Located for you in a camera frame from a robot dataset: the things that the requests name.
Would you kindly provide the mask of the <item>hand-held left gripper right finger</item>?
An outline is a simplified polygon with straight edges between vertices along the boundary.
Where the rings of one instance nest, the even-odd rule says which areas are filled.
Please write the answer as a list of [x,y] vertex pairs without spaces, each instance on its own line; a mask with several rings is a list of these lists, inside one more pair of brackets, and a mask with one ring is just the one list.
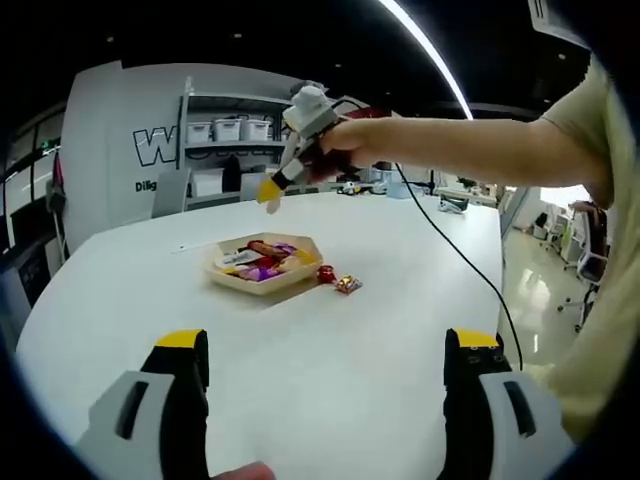
[[441,479],[547,479],[574,450],[559,403],[511,368],[501,337],[449,329]]

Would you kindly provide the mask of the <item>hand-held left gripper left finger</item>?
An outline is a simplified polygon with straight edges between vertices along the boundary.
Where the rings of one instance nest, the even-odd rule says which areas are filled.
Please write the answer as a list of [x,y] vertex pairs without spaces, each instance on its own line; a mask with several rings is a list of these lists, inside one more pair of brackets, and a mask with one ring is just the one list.
[[206,331],[172,332],[94,402],[75,452],[100,479],[207,479],[208,387]]

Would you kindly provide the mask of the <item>person's right hand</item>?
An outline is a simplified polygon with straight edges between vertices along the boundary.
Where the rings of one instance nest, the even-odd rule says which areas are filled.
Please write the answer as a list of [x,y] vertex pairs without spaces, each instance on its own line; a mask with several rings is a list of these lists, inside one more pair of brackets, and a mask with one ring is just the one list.
[[336,175],[339,166],[364,168],[394,156],[388,118],[352,119],[337,124],[317,141],[320,153],[305,163],[309,182],[319,183]]

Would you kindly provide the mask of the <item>person's left hand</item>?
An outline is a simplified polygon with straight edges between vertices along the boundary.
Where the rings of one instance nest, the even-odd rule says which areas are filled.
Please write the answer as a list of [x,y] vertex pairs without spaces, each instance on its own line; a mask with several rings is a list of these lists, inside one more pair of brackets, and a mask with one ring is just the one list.
[[275,480],[272,469],[263,462],[253,462],[237,469],[222,472],[211,480]]

